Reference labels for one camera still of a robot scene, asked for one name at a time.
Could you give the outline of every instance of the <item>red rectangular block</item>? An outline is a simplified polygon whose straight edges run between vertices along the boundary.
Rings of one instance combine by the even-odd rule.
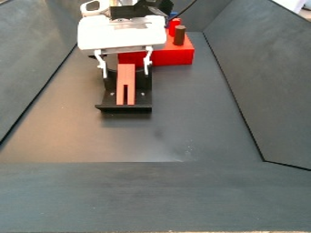
[[[154,66],[176,66],[192,65],[194,62],[196,48],[193,46],[189,36],[185,36],[184,46],[173,44],[174,36],[169,34],[168,30],[168,43],[164,49],[155,50],[151,55]],[[143,58],[146,52],[119,54],[119,64],[133,63],[137,66],[143,66]]]

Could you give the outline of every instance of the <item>gray wall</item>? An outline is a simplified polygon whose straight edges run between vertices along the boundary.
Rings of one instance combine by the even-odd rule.
[[[233,0],[198,0],[182,15],[184,24],[189,31],[204,31],[214,18],[224,11]],[[181,11],[192,0],[173,0],[174,11]]]
[[[205,30],[268,161],[311,168],[311,24],[234,0]]]
[[[0,5],[0,141],[75,46],[79,2]]]

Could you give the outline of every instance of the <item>gray floor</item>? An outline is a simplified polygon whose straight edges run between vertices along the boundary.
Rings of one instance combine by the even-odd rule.
[[[3,145],[0,162],[261,161],[205,37],[192,35],[201,48],[194,65],[155,68],[151,115],[103,115],[94,107],[101,70],[77,49]]]
[[[2,145],[0,231],[311,229],[311,173],[262,161],[190,36],[196,63],[155,68],[151,116],[102,114],[97,62],[74,51]]]

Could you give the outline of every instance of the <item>dark gray panel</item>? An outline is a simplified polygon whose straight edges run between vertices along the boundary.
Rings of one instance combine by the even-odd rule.
[[[268,163],[6,164],[0,187],[3,232],[311,228],[311,173]]]
[[[233,0],[198,0],[181,16],[189,31],[204,31],[214,18],[224,11]],[[181,11],[193,2],[192,0],[174,0],[174,11]]]
[[[261,161],[205,36],[190,36],[196,63],[155,67],[151,115],[102,114],[98,61],[77,49],[7,138],[0,161]]]
[[[0,140],[75,46],[77,22],[54,1],[0,6]]]
[[[265,159],[311,168],[311,24],[236,0],[205,31]]]

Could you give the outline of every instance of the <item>red cylinder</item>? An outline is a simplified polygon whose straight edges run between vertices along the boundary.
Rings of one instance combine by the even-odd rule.
[[[177,25],[182,24],[182,19],[181,18],[174,18],[170,21],[170,36],[176,36],[176,27]]]

